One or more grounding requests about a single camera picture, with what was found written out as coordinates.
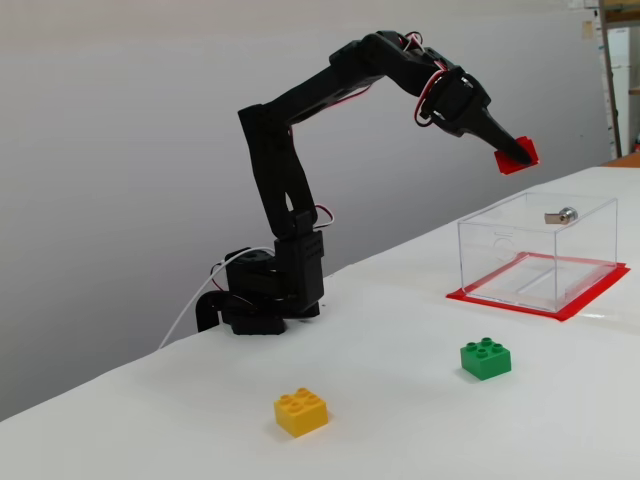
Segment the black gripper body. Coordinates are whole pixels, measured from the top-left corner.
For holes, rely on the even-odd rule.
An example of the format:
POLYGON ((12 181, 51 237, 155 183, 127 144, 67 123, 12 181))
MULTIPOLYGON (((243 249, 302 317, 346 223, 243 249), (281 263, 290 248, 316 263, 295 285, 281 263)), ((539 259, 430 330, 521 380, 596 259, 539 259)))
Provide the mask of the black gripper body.
POLYGON ((473 76, 452 69, 434 86, 431 114, 434 123, 456 137, 470 134, 484 138, 490 124, 491 98, 473 76))

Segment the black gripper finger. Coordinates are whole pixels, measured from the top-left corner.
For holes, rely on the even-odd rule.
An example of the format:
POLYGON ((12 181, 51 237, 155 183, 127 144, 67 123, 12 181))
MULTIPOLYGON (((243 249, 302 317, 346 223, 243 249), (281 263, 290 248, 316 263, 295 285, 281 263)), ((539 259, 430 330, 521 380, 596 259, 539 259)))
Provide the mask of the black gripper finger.
POLYGON ((533 159, 525 148, 491 116, 486 107, 477 105, 468 107, 462 124, 467 133, 480 138, 495 150, 504 153, 518 165, 530 166, 533 164, 533 159))

